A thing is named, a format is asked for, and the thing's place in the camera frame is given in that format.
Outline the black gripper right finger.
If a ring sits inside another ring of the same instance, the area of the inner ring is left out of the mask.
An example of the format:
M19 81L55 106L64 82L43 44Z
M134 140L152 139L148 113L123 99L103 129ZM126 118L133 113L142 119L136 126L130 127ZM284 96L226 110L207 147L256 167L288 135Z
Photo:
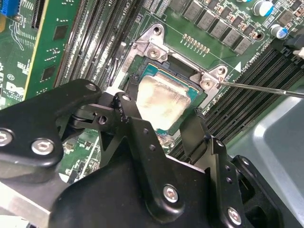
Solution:
M220 228L284 228L285 206L245 157L230 158L193 110L180 125L185 155L209 179L209 217Z

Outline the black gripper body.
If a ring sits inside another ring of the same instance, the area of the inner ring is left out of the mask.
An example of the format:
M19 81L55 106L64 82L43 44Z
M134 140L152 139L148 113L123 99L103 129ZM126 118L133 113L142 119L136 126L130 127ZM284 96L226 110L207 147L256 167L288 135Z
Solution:
M209 197L210 180L203 170L167 158L177 177L185 211L168 228L224 228ZM161 228L147 210L130 158L97 170L69 186L55 201L51 228Z

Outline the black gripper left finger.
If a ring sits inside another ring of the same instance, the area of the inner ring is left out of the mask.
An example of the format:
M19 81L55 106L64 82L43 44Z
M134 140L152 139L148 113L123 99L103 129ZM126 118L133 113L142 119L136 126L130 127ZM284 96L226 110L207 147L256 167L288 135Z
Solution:
M134 99L124 92L107 95L85 79L1 110L0 206L26 220L49 220L55 201L72 185L57 171L63 142L84 129L99 132L109 158L100 169L120 158L132 160L154 219L176 220L184 213L173 168Z

